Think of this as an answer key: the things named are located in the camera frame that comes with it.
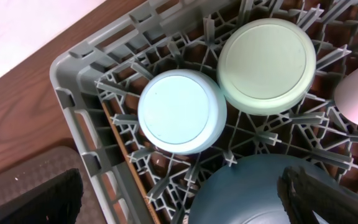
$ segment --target dish rack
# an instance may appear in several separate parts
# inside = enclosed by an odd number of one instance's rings
[[[227,104],[221,137],[199,154],[151,145],[137,121],[147,82],[176,68],[216,80],[229,36],[268,17],[292,21],[312,39],[316,75],[302,101],[273,116]],[[358,0],[149,0],[60,55],[50,79],[106,220],[183,223],[210,175],[253,154],[304,158],[358,193],[358,126],[333,102],[336,84],[357,68]]]

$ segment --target black object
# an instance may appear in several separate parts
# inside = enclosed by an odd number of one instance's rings
[[[0,206],[2,223],[75,223],[83,184],[78,169],[70,169]]]
[[[313,212],[332,224],[358,223],[358,195],[344,188],[333,189],[302,167],[285,168],[277,190],[291,224],[319,223]]]

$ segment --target wooden stick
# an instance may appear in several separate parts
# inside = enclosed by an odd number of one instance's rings
[[[158,216],[157,216],[157,214],[156,214],[156,212],[155,212],[155,210],[153,208],[153,205],[151,203],[149,203],[149,200],[146,197],[147,192],[144,189],[142,181],[140,180],[139,175],[136,172],[135,166],[133,165],[133,163],[130,162],[130,160],[128,158],[128,151],[127,151],[127,149],[126,149],[126,147],[124,145],[124,141],[122,140],[121,135],[119,134],[117,127],[115,125],[113,125],[113,123],[112,123],[111,115],[110,115],[110,112],[109,112],[109,110],[107,108],[108,106],[106,105],[105,102],[102,102],[102,107],[103,107],[104,112],[106,113],[107,119],[109,120],[110,126],[112,128],[113,133],[114,133],[114,136],[117,139],[117,143],[118,143],[119,148],[120,148],[120,150],[122,152],[122,155],[124,155],[125,161],[127,162],[128,166],[129,166],[129,170],[131,171],[132,176],[135,179],[136,185],[139,188],[140,193],[142,194],[144,202],[146,203],[146,206],[149,209],[149,212],[150,212],[150,214],[151,214],[151,216],[153,218],[154,223],[155,224],[161,224],[161,222],[160,222],[160,220],[159,220],[159,218],[158,218]]]

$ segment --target plastic dish rack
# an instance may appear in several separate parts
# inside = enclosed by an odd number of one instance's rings
[[[216,80],[229,36],[267,17],[292,21],[313,40],[317,70],[304,99],[274,116],[227,104],[222,136],[200,154],[178,156],[151,145],[137,121],[147,82],[176,68]],[[59,56],[50,78],[106,220],[183,223],[210,175],[253,154],[304,158],[358,193],[358,126],[332,98],[356,68],[358,0],[150,0]]]

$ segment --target wooden table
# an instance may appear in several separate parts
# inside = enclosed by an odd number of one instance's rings
[[[0,79],[0,172],[55,146],[75,147],[49,80],[50,65],[142,2],[107,0]]]

